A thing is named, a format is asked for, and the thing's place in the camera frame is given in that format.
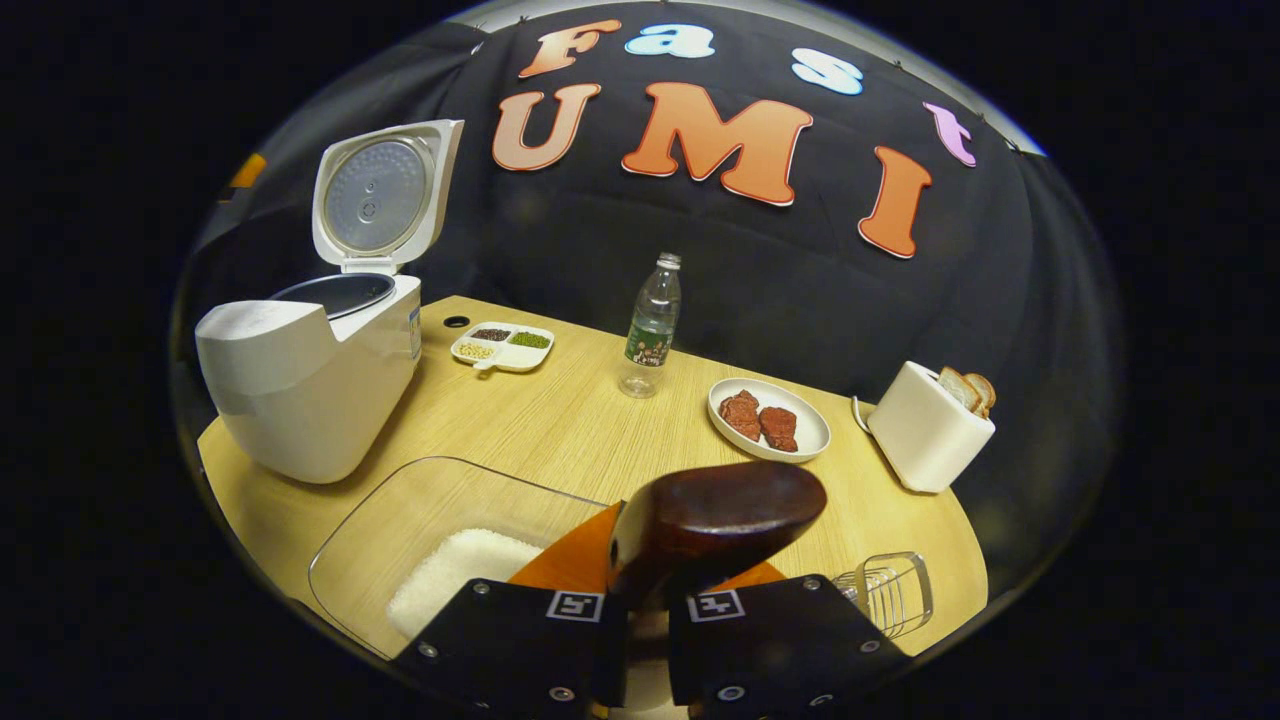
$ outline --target green beans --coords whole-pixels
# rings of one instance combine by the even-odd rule
[[[552,343],[550,340],[540,334],[524,333],[524,332],[516,333],[516,337],[508,340],[507,342],[512,345],[522,345],[525,347],[538,347],[538,348],[548,347]]]

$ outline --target orange letter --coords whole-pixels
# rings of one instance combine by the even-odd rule
[[[622,27],[622,23],[618,20],[602,20],[598,23],[571,27],[568,29],[548,32],[538,38],[538,42],[541,42],[543,46],[538,50],[538,55],[534,56],[534,61],[530,63],[527,68],[520,70],[518,77],[524,79],[526,77],[534,77],[536,74],[567,68],[576,60],[576,58],[568,56],[570,50],[586,53],[591,47],[595,47],[595,41],[600,38],[602,32],[613,32],[620,27]]]
[[[493,161],[508,170],[539,170],[554,164],[568,152],[577,135],[577,123],[582,119],[586,100],[600,92],[600,86],[593,83],[570,85],[556,91],[561,101],[556,111],[556,124],[547,142],[538,147],[525,145],[525,124],[534,105],[541,102],[541,92],[521,92],[498,104],[502,117],[498,129],[493,133]]]
[[[724,190],[771,205],[795,201],[787,184],[791,155],[813,115],[785,102],[758,100],[726,123],[700,86],[655,82],[645,90],[654,99],[653,114],[640,147],[622,158],[623,169],[660,178],[675,174],[680,165],[671,146],[678,136],[689,176],[704,181],[741,147],[737,164],[721,176]]]
[[[877,147],[876,156],[883,165],[881,191],[870,217],[858,222],[858,232],[890,255],[909,259],[915,255],[911,240],[915,209],[920,192],[933,184],[933,177],[919,163],[891,147]]]

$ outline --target grains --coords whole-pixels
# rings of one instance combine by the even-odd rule
[[[484,360],[493,355],[492,347],[483,347],[474,342],[463,342],[458,346],[458,355],[463,357],[475,357],[476,360]]]
[[[493,340],[502,342],[507,340],[507,336],[509,334],[511,331],[499,331],[498,328],[484,328],[471,333],[471,337],[476,340]]]
[[[538,348],[549,347],[552,343],[552,341],[547,340],[545,337],[534,333],[516,333],[516,337],[511,338],[507,342],[512,345],[522,345],[525,347],[538,347]]]

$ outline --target pink letter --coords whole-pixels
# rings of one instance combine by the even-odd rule
[[[955,155],[956,160],[960,160],[970,168],[978,165],[978,159],[969,154],[964,149],[964,141],[972,140],[969,137],[969,131],[960,127],[956,120],[955,114],[945,108],[938,108],[937,105],[924,104],[924,109],[933,113],[933,124],[938,127],[938,138],[942,145],[946,146],[947,151]]]

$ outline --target white rice cooker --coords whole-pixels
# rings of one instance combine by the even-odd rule
[[[342,273],[219,305],[196,325],[214,405],[257,462],[333,483],[369,452],[417,366],[421,282],[398,270],[440,234],[461,135],[462,120],[431,120],[332,145],[311,234]]]

